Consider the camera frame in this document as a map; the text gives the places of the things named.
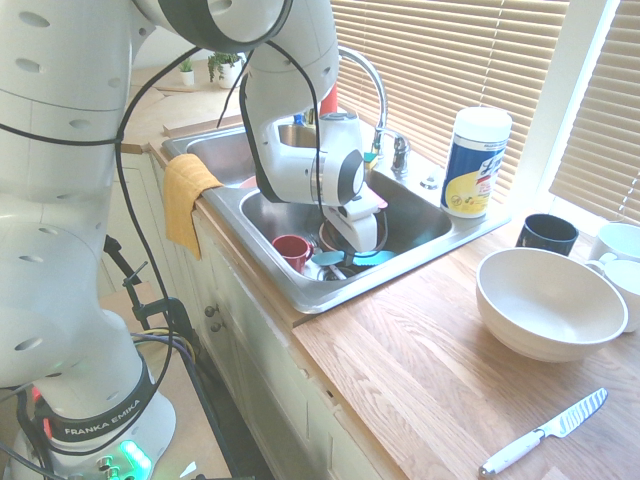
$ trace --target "window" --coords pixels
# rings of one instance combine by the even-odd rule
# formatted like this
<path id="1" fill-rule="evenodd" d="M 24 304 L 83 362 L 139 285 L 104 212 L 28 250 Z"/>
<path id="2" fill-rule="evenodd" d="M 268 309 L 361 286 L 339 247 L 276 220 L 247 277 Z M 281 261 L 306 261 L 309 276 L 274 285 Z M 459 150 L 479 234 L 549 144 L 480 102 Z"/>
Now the window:
<path id="1" fill-rule="evenodd" d="M 494 198 L 513 182 L 568 1 L 332 0 L 340 44 L 371 60 L 389 96 L 390 128 L 445 165 L 456 113 L 507 110 L 514 120 Z M 340 65 L 343 108 L 375 125 L 378 97 L 368 77 Z"/>
<path id="2" fill-rule="evenodd" d="M 550 192 L 640 225 L 640 1 L 622 0 Z"/>

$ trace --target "potted plant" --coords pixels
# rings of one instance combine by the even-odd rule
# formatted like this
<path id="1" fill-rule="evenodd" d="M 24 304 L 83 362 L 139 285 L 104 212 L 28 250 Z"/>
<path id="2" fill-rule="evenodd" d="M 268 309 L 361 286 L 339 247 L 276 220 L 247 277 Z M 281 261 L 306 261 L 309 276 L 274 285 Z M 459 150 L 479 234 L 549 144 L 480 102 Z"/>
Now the potted plant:
<path id="1" fill-rule="evenodd" d="M 236 53 L 216 52 L 209 57 L 209 81 L 218 80 L 220 88 L 231 88 L 242 71 L 244 60 Z"/>
<path id="2" fill-rule="evenodd" d="M 195 76 L 193 74 L 193 65 L 191 64 L 190 58 L 187 58 L 184 62 L 182 62 L 178 68 L 180 69 L 182 83 L 187 86 L 191 86 L 196 83 Z"/>

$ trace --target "lysol wipes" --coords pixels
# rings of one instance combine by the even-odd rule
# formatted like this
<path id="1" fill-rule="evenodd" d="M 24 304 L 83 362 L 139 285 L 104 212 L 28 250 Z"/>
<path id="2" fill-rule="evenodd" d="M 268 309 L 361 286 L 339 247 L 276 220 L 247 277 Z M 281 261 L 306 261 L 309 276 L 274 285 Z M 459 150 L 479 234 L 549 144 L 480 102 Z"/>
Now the lysol wipes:
<path id="1" fill-rule="evenodd" d="M 511 116 L 497 108 L 469 107 L 458 112 L 442 186 L 445 212 L 463 218 L 487 213 L 511 124 Z"/>

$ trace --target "black mug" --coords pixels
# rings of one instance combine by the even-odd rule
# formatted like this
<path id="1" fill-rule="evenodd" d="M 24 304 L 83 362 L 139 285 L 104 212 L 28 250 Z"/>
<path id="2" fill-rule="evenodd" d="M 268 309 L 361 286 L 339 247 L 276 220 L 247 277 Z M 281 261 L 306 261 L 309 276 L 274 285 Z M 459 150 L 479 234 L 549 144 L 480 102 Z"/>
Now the black mug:
<path id="1" fill-rule="evenodd" d="M 537 213 L 525 219 L 516 247 L 539 248 L 567 256 L 579 234 L 566 220 Z"/>

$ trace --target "yellow towel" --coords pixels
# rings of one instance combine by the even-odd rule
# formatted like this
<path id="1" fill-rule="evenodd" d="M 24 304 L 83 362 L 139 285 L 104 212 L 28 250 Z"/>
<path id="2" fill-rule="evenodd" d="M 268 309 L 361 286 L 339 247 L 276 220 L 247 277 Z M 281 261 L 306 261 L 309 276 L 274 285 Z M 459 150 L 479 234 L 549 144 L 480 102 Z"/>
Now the yellow towel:
<path id="1" fill-rule="evenodd" d="M 185 153 L 169 162 L 164 175 L 164 215 L 167 238 L 187 247 L 200 260 L 200 246 L 193 228 L 193 204 L 207 188 L 222 187 L 196 155 Z"/>

